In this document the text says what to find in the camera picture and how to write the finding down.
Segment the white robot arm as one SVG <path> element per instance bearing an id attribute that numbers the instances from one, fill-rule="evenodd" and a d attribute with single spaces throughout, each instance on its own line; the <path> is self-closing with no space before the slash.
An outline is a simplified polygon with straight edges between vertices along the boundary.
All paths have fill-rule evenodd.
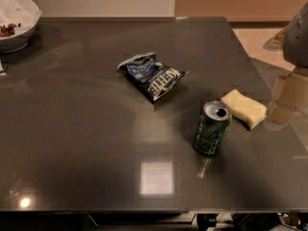
<path id="1" fill-rule="evenodd" d="M 286 28 L 283 57 L 295 68 L 274 84 L 268 119 L 279 125 L 288 123 L 308 104 L 308 3 Z"/>

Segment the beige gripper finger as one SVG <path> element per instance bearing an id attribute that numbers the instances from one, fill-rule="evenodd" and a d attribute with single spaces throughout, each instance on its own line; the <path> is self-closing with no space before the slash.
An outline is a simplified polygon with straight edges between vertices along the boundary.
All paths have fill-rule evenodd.
<path id="1" fill-rule="evenodd" d="M 269 103 L 270 122 L 285 125 L 308 104 L 308 69 L 296 67 L 288 75 L 280 75 L 274 84 Z"/>

